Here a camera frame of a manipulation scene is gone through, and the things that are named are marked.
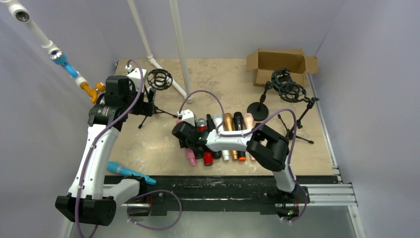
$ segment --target gray wall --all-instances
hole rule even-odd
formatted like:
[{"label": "gray wall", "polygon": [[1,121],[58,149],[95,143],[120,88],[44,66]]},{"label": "gray wall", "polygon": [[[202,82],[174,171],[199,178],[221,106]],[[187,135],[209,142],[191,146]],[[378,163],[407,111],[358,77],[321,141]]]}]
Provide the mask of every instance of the gray wall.
[{"label": "gray wall", "polygon": [[368,237],[419,237],[420,3],[346,1],[315,86]]},{"label": "gray wall", "polygon": [[[188,58],[245,58],[257,48],[313,55],[344,0],[179,0]],[[177,58],[168,0],[136,0],[155,58]],[[86,0],[112,56],[145,58],[128,4]]]},{"label": "gray wall", "polygon": [[[113,69],[109,49],[79,0],[22,0],[90,83]],[[0,4],[0,237],[58,237],[55,209],[81,161],[89,98]]]}]

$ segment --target cardboard box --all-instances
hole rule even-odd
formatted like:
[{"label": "cardboard box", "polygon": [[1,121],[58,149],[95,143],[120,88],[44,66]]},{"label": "cardboard box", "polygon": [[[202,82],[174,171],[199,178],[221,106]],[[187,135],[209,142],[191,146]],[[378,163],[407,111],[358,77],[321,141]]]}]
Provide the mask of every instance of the cardboard box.
[{"label": "cardboard box", "polygon": [[306,56],[302,49],[258,49],[247,57],[247,72],[255,70],[255,86],[264,86],[271,81],[273,72],[282,68],[290,69],[292,80],[304,86],[306,73],[318,72],[318,60],[315,56]]}]

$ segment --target round stand base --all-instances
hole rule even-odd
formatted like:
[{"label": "round stand base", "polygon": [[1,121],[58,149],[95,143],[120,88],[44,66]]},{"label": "round stand base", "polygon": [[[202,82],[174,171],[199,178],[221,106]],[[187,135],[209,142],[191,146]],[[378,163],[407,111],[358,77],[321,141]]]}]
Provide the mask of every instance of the round stand base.
[{"label": "round stand base", "polygon": [[268,117],[268,107],[262,104],[261,109],[257,111],[259,104],[259,102],[251,103],[247,108],[247,112],[252,114],[255,121],[263,121]]}]

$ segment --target red microphone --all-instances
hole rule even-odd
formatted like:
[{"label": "red microphone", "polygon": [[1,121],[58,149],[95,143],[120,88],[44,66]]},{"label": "red microphone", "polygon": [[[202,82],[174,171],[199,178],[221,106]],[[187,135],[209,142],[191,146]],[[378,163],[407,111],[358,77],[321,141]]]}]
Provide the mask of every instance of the red microphone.
[{"label": "red microphone", "polygon": [[[198,128],[199,132],[202,132],[203,130],[207,130],[206,119],[204,119],[204,118],[198,119],[197,128]],[[213,154],[211,152],[204,152],[203,160],[204,160],[204,166],[213,165]]]}]

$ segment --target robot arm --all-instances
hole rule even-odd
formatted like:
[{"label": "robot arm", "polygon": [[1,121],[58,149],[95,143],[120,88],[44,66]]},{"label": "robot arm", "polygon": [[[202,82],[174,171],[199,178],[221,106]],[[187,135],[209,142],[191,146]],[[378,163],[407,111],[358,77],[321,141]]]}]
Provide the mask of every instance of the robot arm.
[{"label": "robot arm", "polygon": [[180,113],[182,122],[172,130],[172,134],[180,141],[181,148],[191,148],[197,152],[211,152],[221,150],[248,151],[265,169],[273,172],[277,188],[284,192],[292,192],[295,180],[286,168],[286,158],[289,154],[289,140],[267,125],[263,125],[253,134],[244,135],[251,129],[242,131],[224,131],[220,136],[216,130],[198,132],[195,127],[194,114],[190,110]]},{"label": "robot arm", "polygon": [[[75,201],[80,189],[80,179],[88,151],[91,150],[94,139],[118,118],[132,103],[136,94],[136,80],[127,76],[110,76],[106,79],[106,92],[104,103],[95,104],[89,111],[88,138],[85,152],[66,196],[58,196],[55,207],[70,221],[75,220]],[[131,110],[131,114],[151,116],[154,111],[155,90],[148,92],[144,101],[145,92],[142,92],[139,100]],[[114,124],[99,139],[92,150],[87,163],[84,183],[81,188],[79,204],[79,221],[81,223],[108,226],[115,216],[116,208],[130,198],[142,193],[146,188],[146,181],[140,176],[128,176],[119,184],[104,191],[105,171],[108,164],[112,147],[119,136],[122,124],[128,116],[123,117]]]}]

